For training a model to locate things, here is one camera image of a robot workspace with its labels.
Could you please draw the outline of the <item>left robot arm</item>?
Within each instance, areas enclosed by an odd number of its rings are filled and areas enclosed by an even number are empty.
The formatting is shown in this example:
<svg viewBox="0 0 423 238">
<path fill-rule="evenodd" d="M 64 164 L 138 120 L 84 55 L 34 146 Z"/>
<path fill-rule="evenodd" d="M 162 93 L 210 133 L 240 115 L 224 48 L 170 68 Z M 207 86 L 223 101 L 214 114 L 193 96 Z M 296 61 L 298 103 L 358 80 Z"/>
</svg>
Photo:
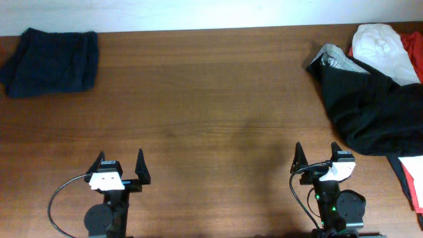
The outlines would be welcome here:
<svg viewBox="0 0 423 238">
<path fill-rule="evenodd" d="M 103 195 L 103 202 L 85 214 L 84 225 L 89 237 L 126 238 L 130 194 L 141 192 L 142 186 L 151 183 L 142 149 L 137 154 L 135 174 L 136 179 L 124 180 L 120 162 L 107 161 L 104 152 L 100 152 L 84 179 L 91 190 Z"/>
</svg>

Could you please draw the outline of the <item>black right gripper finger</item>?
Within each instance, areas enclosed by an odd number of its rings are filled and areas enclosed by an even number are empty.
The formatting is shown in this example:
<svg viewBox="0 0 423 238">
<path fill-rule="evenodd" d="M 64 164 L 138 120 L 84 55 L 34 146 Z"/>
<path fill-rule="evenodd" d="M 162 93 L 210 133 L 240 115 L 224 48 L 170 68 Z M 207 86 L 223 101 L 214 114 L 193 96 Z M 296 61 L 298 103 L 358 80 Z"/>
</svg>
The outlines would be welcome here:
<svg viewBox="0 0 423 238">
<path fill-rule="evenodd" d="M 332 155 L 330 160 L 331 161 L 338 161 L 341 158 L 341 154 L 339 154 L 341 150 L 340 146 L 334 141 L 331 143 L 331 151 L 332 151 Z"/>
<path fill-rule="evenodd" d="M 307 166 L 308 161 L 304 154 L 304 150 L 301 146 L 301 143 L 297 142 L 295 145 L 295 154 L 293 157 L 293 163 L 291 165 L 290 173 L 293 174 L 294 172 L 297 172 L 298 170 Z"/>
</svg>

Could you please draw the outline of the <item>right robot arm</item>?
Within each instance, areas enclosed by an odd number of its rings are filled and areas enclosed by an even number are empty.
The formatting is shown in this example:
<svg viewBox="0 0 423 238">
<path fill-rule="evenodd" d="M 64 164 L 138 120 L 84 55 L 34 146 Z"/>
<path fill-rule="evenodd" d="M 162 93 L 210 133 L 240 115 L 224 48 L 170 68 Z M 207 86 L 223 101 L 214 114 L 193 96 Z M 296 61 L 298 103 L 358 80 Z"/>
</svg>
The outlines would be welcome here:
<svg viewBox="0 0 423 238">
<path fill-rule="evenodd" d="M 317 238 L 381 238 L 380 233 L 360 233 L 364 227 L 366 199 L 353 190 L 341 190 L 340 183 L 349 179 L 356 166 L 356 159 L 336 142 L 331 143 L 330 159 L 310 164 L 299 142 L 290 169 L 289 189 L 293 197 L 313 222 L 312 237 Z M 311 215 L 311 209 L 298 197 L 293 187 L 294 176 L 299 175 L 301 185 L 311 185 L 315 193 L 321 222 Z"/>
</svg>

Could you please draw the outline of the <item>black shorts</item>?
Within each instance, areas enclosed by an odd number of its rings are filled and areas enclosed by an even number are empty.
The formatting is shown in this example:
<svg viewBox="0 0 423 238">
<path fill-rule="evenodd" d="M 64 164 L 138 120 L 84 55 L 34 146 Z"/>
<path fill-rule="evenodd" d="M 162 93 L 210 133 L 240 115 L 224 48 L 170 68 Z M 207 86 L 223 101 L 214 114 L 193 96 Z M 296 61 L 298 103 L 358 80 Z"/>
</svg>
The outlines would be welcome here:
<svg viewBox="0 0 423 238">
<path fill-rule="evenodd" d="M 401 86 L 325 43 L 306 68 L 318 82 L 330 121 L 362 155 L 422 154 L 422 84 Z"/>
</svg>

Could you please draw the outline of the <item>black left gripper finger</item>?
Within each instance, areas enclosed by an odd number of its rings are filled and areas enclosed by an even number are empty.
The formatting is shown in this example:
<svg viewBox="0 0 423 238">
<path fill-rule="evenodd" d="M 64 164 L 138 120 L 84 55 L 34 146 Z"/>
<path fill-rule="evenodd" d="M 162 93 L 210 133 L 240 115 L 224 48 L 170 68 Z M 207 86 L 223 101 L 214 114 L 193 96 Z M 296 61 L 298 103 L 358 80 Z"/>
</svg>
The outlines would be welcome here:
<svg viewBox="0 0 423 238">
<path fill-rule="evenodd" d="M 137 154 L 137 161 L 135 165 L 135 174 L 137 175 L 141 184 L 151 184 L 151 175 L 149 174 L 143 150 L 139 149 Z"/>
<path fill-rule="evenodd" d="M 94 161 L 94 163 L 89 167 L 87 172 L 85 173 L 85 182 L 90 182 L 92 174 L 98 171 L 98 168 L 100 167 L 100 164 L 105 160 L 105 154 L 103 151 L 101 151 Z"/>
</svg>

